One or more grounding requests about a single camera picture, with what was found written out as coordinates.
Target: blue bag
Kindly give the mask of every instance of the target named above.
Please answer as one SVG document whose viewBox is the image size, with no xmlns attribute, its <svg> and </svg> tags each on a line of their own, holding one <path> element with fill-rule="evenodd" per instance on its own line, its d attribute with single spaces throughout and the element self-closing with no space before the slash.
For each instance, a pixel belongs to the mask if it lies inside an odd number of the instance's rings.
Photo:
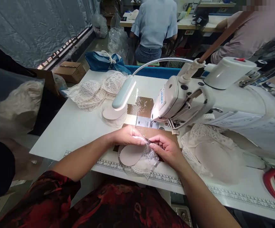
<svg viewBox="0 0 275 228">
<path fill-rule="evenodd" d="M 87 52 L 84 56 L 90 65 L 90 69 L 93 71 L 107 72 L 108 70 L 116 70 L 132 74 L 131 71 L 125 67 L 123 59 L 118 54 L 114 53 L 110 55 L 106 51 L 101 51 Z"/>
</svg>

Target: jeans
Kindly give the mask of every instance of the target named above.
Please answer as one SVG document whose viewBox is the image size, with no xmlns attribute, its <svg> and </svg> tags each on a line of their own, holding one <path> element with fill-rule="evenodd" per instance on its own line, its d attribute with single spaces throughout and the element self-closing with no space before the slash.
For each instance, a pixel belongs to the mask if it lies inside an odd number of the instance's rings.
<svg viewBox="0 0 275 228">
<path fill-rule="evenodd" d="M 162 55 L 162 48 L 151 49 L 139 45 L 135 51 L 135 59 L 141 63 L 147 63 L 149 61 L 159 59 Z"/>
</svg>

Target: gray curtain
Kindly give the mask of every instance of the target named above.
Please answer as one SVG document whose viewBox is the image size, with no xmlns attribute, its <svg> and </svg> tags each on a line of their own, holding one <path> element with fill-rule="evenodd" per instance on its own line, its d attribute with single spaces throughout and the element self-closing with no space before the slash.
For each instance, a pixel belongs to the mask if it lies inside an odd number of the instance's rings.
<svg viewBox="0 0 275 228">
<path fill-rule="evenodd" d="M 99 0 L 0 0 L 0 49 L 37 67 L 91 25 Z"/>
</svg>

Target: hand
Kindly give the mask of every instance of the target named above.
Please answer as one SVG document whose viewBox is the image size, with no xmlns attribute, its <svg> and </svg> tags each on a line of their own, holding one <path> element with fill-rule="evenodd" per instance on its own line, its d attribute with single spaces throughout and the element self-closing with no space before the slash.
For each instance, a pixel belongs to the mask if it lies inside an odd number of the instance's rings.
<svg viewBox="0 0 275 228">
<path fill-rule="evenodd" d="M 146 143 L 140 139 L 133 138 L 133 136 L 139 136 L 143 138 L 143 135 L 133 126 L 121 128 L 117 131 L 108 134 L 111 139 L 111 143 L 115 145 L 145 145 Z"/>
<path fill-rule="evenodd" d="M 149 146 L 175 171 L 181 172 L 189 167 L 179 147 L 175 142 L 163 135 L 157 135 L 149 139 L 153 143 Z"/>
</svg>

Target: woman's left hand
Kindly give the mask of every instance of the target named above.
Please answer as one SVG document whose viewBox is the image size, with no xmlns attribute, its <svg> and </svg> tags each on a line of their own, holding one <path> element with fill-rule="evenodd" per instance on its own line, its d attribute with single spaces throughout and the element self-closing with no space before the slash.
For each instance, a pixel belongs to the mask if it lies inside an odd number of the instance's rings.
<svg viewBox="0 0 275 228">
<path fill-rule="evenodd" d="M 143 135 L 133 126 L 128 125 L 127 127 L 121 128 L 117 131 L 108 134 L 111 143 L 115 145 L 145 145 L 146 143 L 133 136 L 142 137 Z"/>
</svg>

